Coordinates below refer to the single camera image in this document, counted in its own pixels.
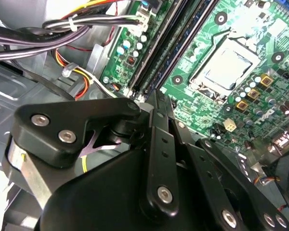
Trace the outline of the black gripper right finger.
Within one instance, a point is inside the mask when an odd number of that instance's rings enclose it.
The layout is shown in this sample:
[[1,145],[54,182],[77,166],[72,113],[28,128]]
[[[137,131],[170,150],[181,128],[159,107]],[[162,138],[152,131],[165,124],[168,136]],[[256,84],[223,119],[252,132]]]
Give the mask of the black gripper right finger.
[[169,108],[180,210],[171,231],[289,231],[289,221],[208,139],[193,140]]

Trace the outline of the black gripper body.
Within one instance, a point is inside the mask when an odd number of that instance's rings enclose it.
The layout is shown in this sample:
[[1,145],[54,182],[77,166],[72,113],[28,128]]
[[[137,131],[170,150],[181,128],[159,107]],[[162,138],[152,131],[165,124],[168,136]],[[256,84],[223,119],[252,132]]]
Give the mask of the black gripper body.
[[173,152],[127,151],[62,185],[39,220],[41,231],[221,231],[191,173]]

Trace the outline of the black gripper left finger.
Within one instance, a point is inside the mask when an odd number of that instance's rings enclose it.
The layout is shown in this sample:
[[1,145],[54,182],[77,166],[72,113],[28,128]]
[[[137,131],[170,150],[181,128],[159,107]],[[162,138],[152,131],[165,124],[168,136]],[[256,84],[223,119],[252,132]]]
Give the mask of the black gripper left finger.
[[168,219],[179,211],[173,119],[171,100],[159,90],[142,104],[125,97],[28,104],[14,113],[5,154],[12,167],[18,154],[29,154],[67,169],[82,155],[125,143],[145,155],[142,210],[152,219]]

